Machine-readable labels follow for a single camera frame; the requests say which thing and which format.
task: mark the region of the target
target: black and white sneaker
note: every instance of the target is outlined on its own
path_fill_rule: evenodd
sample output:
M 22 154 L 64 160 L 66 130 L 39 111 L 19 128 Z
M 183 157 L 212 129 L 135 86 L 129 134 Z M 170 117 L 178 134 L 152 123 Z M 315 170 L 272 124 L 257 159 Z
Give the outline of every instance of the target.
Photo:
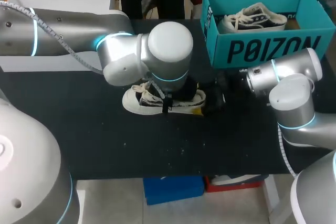
M 133 85 L 125 92 L 122 105 L 126 110 L 139 115 L 161 114 L 163 101 L 154 93 L 154 89 L 149 82 Z M 205 98 L 205 93 L 197 89 L 196 95 L 190 101 L 173 100 L 173 106 L 169 108 L 168 112 L 201 115 Z
M 217 28 L 221 34 L 257 33 L 284 30 L 286 23 L 286 16 L 273 13 L 263 3 L 257 3 L 237 14 L 225 15 Z

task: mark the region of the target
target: cable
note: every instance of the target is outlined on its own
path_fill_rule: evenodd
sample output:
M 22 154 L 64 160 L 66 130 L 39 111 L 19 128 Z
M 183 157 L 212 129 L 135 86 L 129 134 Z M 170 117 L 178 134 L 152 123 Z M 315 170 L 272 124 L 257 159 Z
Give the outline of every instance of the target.
M 280 145 L 280 150 L 281 150 L 283 161 L 285 162 L 288 171 L 295 178 L 297 176 L 297 174 L 294 172 L 293 168 L 291 167 L 290 163 L 288 162 L 287 155 L 286 155 L 286 152 L 285 152 L 285 148 L 283 146 L 282 132 L 281 132 L 281 129 L 280 129 L 279 126 L 278 126 L 278 137 L 279 137 L 279 145 Z
M 17 10 L 18 12 L 23 13 L 27 17 L 30 17 L 31 19 L 35 20 L 40 28 L 42 28 L 49 35 L 53 36 L 61 44 L 61 46 L 63 46 L 63 48 L 65 50 L 67 50 L 69 52 L 69 54 L 71 54 L 84 67 L 90 69 L 91 71 L 93 71 L 95 73 L 103 74 L 102 70 L 99 70 L 99 69 L 91 66 L 90 64 L 86 63 L 84 60 L 82 60 L 77 55 L 77 53 L 75 53 L 75 51 L 73 51 L 69 47 L 69 45 L 67 43 L 65 43 L 64 40 L 51 27 L 49 27 L 45 22 L 43 22 L 36 14 L 33 14 L 31 11 L 29 11 L 28 9 L 26 9 L 22 6 L 19 6 L 19 5 L 13 4 L 13 3 L 8 3 L 8 2 L 5 2 L 5 1 L 0 1 L 0 6 L 8 7 L 10 9 Z

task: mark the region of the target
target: shoe sole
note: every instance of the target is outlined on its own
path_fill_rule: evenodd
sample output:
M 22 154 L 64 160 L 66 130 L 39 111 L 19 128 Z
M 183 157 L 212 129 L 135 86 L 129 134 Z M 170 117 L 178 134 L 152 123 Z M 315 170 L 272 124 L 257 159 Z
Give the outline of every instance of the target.
M 172 107 L 171 110 L 168 110 L 168 113 L 198 114 L 194 113 L 194 111 L 203 107 L 204 104 L 205 101 L 195 106 L 176 106 Z M 132 89 L 129 89 L 125 92 L 124 96 L 122 97 L 122 105 L 127 111 L 138 115 L 162 114 L 162 107 L 140 106 L 138 100 L 135 97 L 135 91 Z

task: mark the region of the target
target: black tabletop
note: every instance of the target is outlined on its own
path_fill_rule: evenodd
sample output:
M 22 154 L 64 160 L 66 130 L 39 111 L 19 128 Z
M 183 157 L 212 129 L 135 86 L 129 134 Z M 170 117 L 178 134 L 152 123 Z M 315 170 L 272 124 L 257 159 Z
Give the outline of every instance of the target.
M 159 20 L 133 21 L 148 33 Z M 181 21 L 194 38 L 190 74 L 214 79 L 199 20 Z M 336 113 L 336 80 L 324 59 L 316 84 L 316 110 Z M 251 99 L 243 110 L 209 117 L 169 114 L 142 116 L 126 111 L 122 96 L 93 72 L 0 74 L 0 87 L 18 109 L 39 120 L 57 139 L 75 179 L 170 175 L 287 173 L 270 107 Z M 328 153 L 285 144 L 296 172 Z

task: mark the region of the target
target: shoe box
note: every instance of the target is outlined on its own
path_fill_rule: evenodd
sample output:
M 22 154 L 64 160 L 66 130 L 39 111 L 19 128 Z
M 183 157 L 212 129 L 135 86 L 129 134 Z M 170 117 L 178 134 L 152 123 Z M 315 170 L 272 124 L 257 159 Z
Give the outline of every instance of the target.
M 270 11 L 288 18 L 285 30 L 220 34 L 224 15 L 262 2 Z M 247 68 L 272 58 L 311 47 L 322 59 L 335 25 L 317 0 L 203 0 L 201 27 L 214 68 Z

